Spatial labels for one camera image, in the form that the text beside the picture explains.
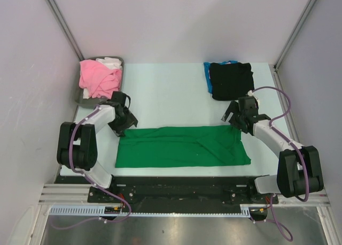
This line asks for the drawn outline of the green t-shirt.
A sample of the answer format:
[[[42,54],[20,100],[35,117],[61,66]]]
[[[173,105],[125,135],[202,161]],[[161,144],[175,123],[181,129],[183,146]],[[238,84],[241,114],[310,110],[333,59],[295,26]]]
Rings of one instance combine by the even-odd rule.
[[[241,132],[229,125],[130,129],[120,138],[116,168],[249,165]]]

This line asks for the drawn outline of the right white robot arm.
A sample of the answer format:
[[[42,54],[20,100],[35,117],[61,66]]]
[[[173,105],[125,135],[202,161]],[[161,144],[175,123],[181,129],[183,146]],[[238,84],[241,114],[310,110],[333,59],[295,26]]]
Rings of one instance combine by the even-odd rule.
[[[261,176],[247,188],[246,196],[259,203],[266,194],[281,194],[307,201],[310,193],[324,188],[319,152],[304,146],[283,133],[266,114],[259,113],[259,102],[252,92],[231,101],[221,118],[243,133],[263,142],[277,157],[277,174]]]

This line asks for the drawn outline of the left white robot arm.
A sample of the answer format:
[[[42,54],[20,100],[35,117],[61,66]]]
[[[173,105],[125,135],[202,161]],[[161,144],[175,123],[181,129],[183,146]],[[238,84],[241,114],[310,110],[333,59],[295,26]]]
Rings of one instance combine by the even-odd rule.
[[[118,189],[111,185],[112,175],[98,162],[97,133],[109,127],[117,137],[137,127],[138,120],[130,111],[131,97],[114,91],[110,99],[102,101],[94,110],[75,122],[64,122],[60,126],[57,162],[82,175],[95,187],[101,187],[99,195],[106,202],[114,201]]]

